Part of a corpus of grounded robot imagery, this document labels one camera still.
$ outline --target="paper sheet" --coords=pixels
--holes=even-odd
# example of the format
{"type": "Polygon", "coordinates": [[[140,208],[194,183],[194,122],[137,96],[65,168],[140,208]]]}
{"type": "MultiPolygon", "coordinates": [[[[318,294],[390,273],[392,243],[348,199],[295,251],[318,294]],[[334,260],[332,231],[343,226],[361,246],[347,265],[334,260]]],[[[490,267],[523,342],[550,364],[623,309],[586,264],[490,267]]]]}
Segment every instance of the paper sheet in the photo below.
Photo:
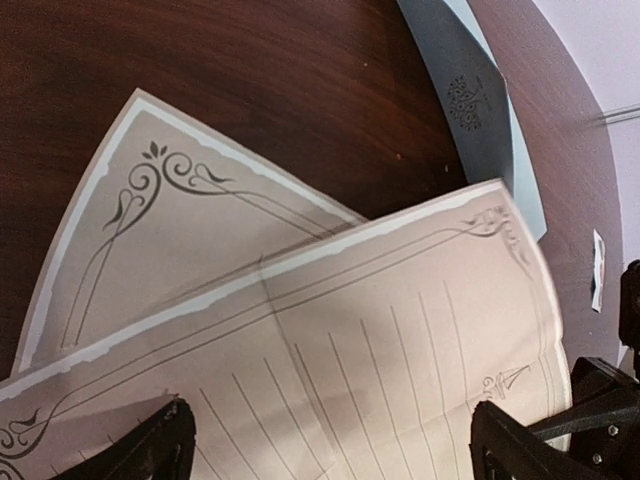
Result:
{"type": "Polygon", "coordinates": [[[14,372],[362,221],[137,91],[97,150],[50,247],[14,372]]]}
{"type": "Polygon", "coordinates": [[[502,184],[481,184],[2,383],[2,453],[48,478],[177,393],[196,416],[194,479],[471,478],[476,402],[525,424],[569,406],[560,337],[535,242],[502,184]]]}

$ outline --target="wooden table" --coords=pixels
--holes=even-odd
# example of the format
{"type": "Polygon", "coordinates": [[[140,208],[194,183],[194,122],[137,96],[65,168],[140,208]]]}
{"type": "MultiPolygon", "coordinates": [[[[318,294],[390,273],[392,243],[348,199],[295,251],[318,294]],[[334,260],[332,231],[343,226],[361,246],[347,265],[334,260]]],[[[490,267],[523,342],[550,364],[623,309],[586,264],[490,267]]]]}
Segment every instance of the wooden table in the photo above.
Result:
{"type": "MultiPolygon", "coordinates": [[[[614,359],[620,210],[608,134],[589,123],[598,105],[531,0],[471,4],[540,183],[570,361],[614,359]],[[607,242],[602,315],[593,227],[607,242]]],[[[0,375],[58,222],[136,87],[371,218],[465,184],[393,0],[4,0],[0,31],[0,375]]]]}

